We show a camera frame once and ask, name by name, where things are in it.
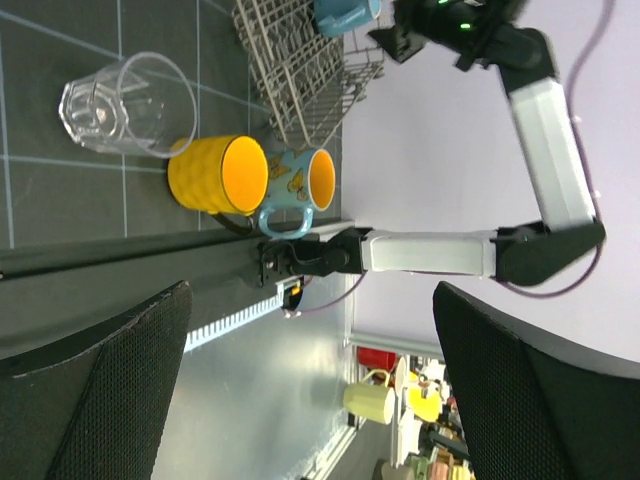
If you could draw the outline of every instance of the dark gray table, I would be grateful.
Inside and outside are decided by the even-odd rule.
[[[194,327],[273,295],[251,283],[258,240],[238,241],[176,204],[165,160],[83,149],[57,117],[66,82],[152,50],[192,83],[200,136],[246,133],[282,148],[254,98],[232,6],[0,0],[0,358],[102,321],[176,279],[196,290]],[[340,181],[339,136],[327,147]],[[318,219],[339,216],[338,189]]]

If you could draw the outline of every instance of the blue cup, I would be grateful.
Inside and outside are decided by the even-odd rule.
[[[314,0],[318,31],[326,37],[341,37],[367,23],[382,11],[381,0]]]
[[[336,191],[336,170],[326,150],[287,150],[269,155],[269,186],[262,202],[258,225],[265,235],[278,240],[304,237],[315,212],[323,212]],[[275,232],[269,217],[278,210],[295,209],[302,213],[302,224],[294,232]]]

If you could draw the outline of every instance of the clear plastic cup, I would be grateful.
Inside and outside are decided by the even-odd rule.
[[[58,113],[73,141],[83,147],[160,158],[187,149],[198,118],[187,78],[175,63],[153,52],[137,53],[67,83]]]

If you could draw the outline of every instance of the white wall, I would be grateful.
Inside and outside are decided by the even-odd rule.
[[[547,33],[567,75],[601,2],[532,0],[521,21]],[[450,281],[506,312],[599,350],[640,360],[640,2],[619,0],[609,34],[585,68],[576,110],[602,194],[608,242],[580,290],[530,300],[489,280]],[[497,72],[462,73],[429,45],[367,89],[343,131],[343,214],[400,231],[492,229],[538,220]],[[567,285],[582,262],[549,282]],[[372,273],[357,292],[355,328],[437,341],[431,295],[439,277]]]

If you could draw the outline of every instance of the table surface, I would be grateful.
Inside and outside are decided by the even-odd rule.
[[[301,308],[346,285],[344,275],[315,279]],[[187,353],[152,479],[301,478],[348,422],[347,312],[348,302],[296,319],[278,310]]]
[[[282,148],[236,41],[234,0],[0,0],[0,249],[219,229],[181,208],[166,160],[75,145],[57,116],[68,81],[139,51],[183,70],[196,94],[198,136],[249,134]],[[341,139],[331,139],[340,184]],[[296,221],[282,212],[276,221]],[[319,219],[340,217],[340,190]]]

